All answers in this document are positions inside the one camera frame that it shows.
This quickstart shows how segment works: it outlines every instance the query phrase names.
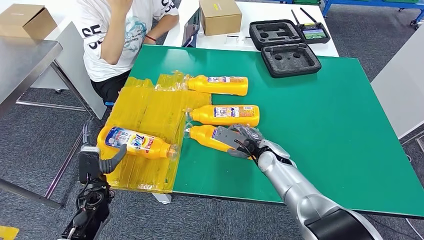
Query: red bracelet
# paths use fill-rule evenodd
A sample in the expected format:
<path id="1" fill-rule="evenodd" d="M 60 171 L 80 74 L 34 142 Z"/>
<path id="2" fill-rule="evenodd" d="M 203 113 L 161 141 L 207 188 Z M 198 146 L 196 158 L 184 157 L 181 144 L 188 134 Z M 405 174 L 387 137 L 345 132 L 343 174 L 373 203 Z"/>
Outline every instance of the red bracelet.
<path id="1" fill-rule="evenodd" d="M 151 36 L 149 36 L 149 35 L 146 35 L 146 38 L 148 38 L 148 39 L 150 39 L 150 40 L 152 40 L 152 41 L 157 41 L 156 39 L 154 39 L 153 37 L 151 37 Z"/>

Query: plastic bottle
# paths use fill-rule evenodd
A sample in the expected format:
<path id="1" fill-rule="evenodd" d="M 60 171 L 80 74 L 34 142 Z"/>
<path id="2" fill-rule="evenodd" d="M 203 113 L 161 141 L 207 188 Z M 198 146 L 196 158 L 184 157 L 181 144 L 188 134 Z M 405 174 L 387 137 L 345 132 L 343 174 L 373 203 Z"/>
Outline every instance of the plastic bottle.
<path id="1" fill-rule="evenodd" d="M 230 94 L 246 96 L 248 94 L 249 81 L 244 76 L 204 76 L 185 78 L 189 90 L 209 94 Z"/>
<path id="2" fill-rule="evenodd" d="M 216 149 L 219 151 L 227 152 L 232 147 L 214 139 L 217 128 L 212 125 L 193 126 L 190 123 L 186 125 L 184 137 L 196 140 L 199 144 Z"/>
<path id="3" fill-rule="evenodd" d="M 256 127 L 259 124 L 259 107 L 255 105 L 205 105 L 188 113 L 191 120 L 202 124 L 230 126 L 244 124 Z"/>
<path id="4" fill-rule="evenodd" d="M 117 126 L 105 126 L 98 134 L 97 144 L 112 148 L 126 144 L 127 153 L 147 159 L 175 158 L 178 155 L 176 144 L 171 145 L 158 137 Z"/>

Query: gray carpet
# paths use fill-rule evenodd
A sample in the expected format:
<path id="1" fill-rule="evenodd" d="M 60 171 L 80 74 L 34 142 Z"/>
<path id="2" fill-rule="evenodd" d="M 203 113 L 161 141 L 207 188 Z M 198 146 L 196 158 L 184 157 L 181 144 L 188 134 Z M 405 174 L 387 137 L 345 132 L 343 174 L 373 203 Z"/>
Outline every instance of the gray carpet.
<path id="1" fill-rule="evenodd" d="M 372 80 L 414 33 L 408 24 L 417 14 L 408 9 L 334 5 L 326 22 L 340 56 L 359 58 Z M 30 89 L 23 100 L 78 106 L 69 91 Z M 87 118 L 83 112 L 13 107 L 0 119 L 0 177 L 44 194 Z M 424 183 L 419 146 L 410 141 L 404 149 Z M 77 174 L 74 157 L 53 194 L 54 200 L 65 203 L 60 210 L 0 190 L 0 225 L 19 228 L 19 240 L 59 238 L 75 211 L 81 188 Z M 117 190 L 110 208 L 112 220 L 100 239 L 301 239 L 283 206 L 187 196 L 173 196 L 171 204 L 163 205 L 148 193 Z M 403 218 L 366 217 L 384 239 L 419 239 Z M 424 221 L 411 222 L 424 235 Z"/>

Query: person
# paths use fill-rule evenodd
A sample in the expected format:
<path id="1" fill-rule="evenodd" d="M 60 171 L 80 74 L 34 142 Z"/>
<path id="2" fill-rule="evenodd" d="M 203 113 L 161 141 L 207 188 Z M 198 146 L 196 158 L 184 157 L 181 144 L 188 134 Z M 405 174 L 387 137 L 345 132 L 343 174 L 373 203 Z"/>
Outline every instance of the person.
<path id="1" fill-rule="evenodd" d="M 73 22 L 84 44 L 84 64 L 95 92 L 114 103 L 143 44 L 179 21 L 172 0 L 76 0 Z M 152 28 L 153 19 L 158 20 Z"/>

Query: hand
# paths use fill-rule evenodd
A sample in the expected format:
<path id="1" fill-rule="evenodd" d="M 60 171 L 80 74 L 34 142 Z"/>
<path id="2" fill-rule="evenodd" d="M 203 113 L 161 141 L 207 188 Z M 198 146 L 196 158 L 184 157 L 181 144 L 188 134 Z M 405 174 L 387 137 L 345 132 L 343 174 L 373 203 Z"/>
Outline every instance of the hand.
<path id="1" fill-rule="evenodd" d="M 156 41 L 153 41 L 152 39 L 145 37 L 143 44 L 152 44 L 152 45 L 156 45 Z"/>
<path id="2" fill-rule="evenodd" d="M 112 12 L 127 14 L 133 5 L 133 0 L 107 0 Z"/>

